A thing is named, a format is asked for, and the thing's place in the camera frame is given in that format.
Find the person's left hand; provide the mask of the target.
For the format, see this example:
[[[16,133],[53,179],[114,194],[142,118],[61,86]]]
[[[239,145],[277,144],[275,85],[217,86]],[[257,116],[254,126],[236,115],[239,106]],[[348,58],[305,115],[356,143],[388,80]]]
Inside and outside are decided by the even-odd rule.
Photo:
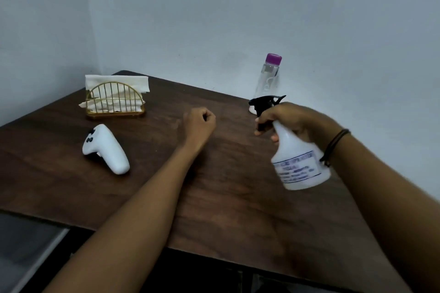
[[[206,107],[191,108],[183,115],[185,145],[200,152],[217,126],[216,116]]]

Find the white spray bottle black trigger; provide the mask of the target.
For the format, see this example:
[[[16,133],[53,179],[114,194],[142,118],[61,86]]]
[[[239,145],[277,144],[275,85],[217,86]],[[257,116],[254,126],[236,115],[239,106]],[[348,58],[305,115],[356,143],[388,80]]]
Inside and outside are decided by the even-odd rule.
[[[286,190],[303,190],[331,178],[331,170],[320,162],[323,152],[311,142],[300,139],[279,122],[274,123],[278,150],[271,159]]]

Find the person's left forearm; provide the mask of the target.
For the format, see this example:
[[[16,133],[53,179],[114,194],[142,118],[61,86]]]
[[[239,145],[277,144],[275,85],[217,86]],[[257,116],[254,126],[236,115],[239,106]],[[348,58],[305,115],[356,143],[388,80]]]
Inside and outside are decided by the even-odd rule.
[[[180,145],[42,293],[139,293],[168,240],[184,179],[203,146],[195,140]]]

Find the person's right hand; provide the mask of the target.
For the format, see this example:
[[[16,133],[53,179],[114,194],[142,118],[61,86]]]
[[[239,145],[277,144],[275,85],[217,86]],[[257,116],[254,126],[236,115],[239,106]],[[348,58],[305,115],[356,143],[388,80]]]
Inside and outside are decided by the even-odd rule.
[[[276,106],[286,106],[286,128],[300,139],[316,144],[322,151],[344,128],[329,116],[311,108],[290,102]]]

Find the clear bottle purple cap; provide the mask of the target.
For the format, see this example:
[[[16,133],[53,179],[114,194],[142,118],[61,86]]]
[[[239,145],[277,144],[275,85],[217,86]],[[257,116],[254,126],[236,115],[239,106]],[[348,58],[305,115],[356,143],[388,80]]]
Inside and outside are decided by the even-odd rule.
[[[267,54],[253,98],[276,94],[281,61],[282,57],[280,55],[274,53]]]

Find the white handheld controller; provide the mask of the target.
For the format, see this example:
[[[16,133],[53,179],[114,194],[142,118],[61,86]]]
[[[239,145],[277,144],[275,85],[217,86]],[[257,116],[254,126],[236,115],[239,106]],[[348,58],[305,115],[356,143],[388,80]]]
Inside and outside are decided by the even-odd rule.
[[[128,157],[110,129],[98,124],[87,135],[82,146],[83,155],[100,156],[116,175],[126,174],[130,169]]]

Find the person's right forearm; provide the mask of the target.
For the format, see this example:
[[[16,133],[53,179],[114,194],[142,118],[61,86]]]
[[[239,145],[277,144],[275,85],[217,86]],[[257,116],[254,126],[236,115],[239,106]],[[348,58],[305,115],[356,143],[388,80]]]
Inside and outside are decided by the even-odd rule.
[[[440,293],[440,203],[344,135],[330,163],[390,263],[414,293]]]

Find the white paper napkins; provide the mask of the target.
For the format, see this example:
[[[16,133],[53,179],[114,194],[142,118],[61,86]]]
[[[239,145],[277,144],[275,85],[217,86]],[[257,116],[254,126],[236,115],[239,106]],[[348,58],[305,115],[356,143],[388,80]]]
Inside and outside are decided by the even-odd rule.
[[[143,94],[150,92],[148,76],[85,75],[85,101],[79,107],[93,115],[143,114]]]

